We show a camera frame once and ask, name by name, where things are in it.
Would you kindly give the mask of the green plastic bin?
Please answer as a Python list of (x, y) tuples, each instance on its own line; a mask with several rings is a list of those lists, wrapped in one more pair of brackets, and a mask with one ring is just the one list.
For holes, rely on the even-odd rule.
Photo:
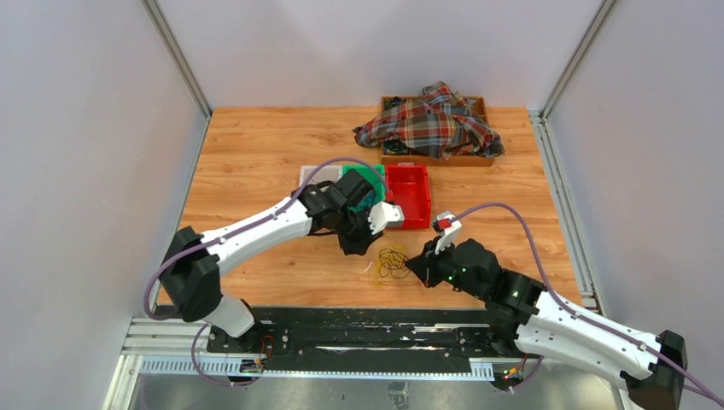
[(373, 171), (371, 171), (368, 167), (362, 165), (343, 165), (342, 176), (352, 170), (359, 173), (374, 188), (374, 193), (368, 194), (363, 200), (358, 203), (356, 207), (352, 207), (353, 210), (366, 210), (386, 199), (385, 184), (376, 176)]

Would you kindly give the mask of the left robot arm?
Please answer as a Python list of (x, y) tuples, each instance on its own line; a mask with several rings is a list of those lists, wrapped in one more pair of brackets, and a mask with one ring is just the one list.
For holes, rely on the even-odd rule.
[(187, 226), (172, 237), (155, 280), (181, 320), (214, 325), (238, 351), (253, 352), (261, 342), (258, 320), (246, 302), (224, 295), (221, 278), (279, 244), (322, 233), (335, 236), (344, 255), (364, 255), (385, 229), (404, 219), (391, 202), (362, 208), (374, 192), (352, 171), (337, 181), (307, 181), (266, 211), (214, 231)]

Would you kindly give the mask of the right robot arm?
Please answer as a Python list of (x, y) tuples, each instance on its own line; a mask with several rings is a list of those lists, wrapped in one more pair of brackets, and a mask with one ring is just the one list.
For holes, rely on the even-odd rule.
[(603, 378), (643, 409), (677, 409), (684, 390), (684, 338), (621, 325), (587, 310), (529, 276), (502, 267), (468, 239), (443, 250), (435, 240), (406, 262), (423, 285), (445, 282), (482, 301), (493, 315), (488, 345), (498, 355), (542, 356)]

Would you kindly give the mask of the plaid shirt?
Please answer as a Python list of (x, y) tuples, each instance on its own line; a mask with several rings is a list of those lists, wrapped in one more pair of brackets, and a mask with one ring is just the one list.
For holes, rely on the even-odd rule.
[(501, 136), (476, 111), (476, 99), (442, 81), (416, 96), (386, 99), (381, 112), (353, 133), (359, 146), (396, 142), (437, 161), (454, 156), (496, 158), (505, 153)]

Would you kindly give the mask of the red plastic bin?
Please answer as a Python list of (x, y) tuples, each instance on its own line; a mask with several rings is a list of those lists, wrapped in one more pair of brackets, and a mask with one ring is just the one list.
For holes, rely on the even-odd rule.
[(404, 214), (401, 229), (425, 229), (430, 224), (431, 195), (424, 165), (386, 165), (386, 179), (394, 202)]

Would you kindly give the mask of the white plastic bin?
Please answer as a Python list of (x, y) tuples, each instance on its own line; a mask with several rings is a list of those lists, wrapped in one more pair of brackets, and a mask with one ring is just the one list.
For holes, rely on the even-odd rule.
[(336, 182), (342, 176), (341, 165), (328, 165), (320, 168), (317, 172), (314, 172), (316, 166), (305, 165), (301, 166), (299, 185), (303, 185), (305, 180), (312, 175), (309, 183), (318, 184), (323, 181)]

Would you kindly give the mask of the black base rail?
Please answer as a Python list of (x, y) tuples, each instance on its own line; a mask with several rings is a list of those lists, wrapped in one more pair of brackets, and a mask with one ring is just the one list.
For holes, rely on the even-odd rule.
[(262, 359), (269, 370), (463, 373), (470, 360), (525, 358), (512, 328), (483, 308), (257, 307), (233, 338), (213, 326), (207, 351)]

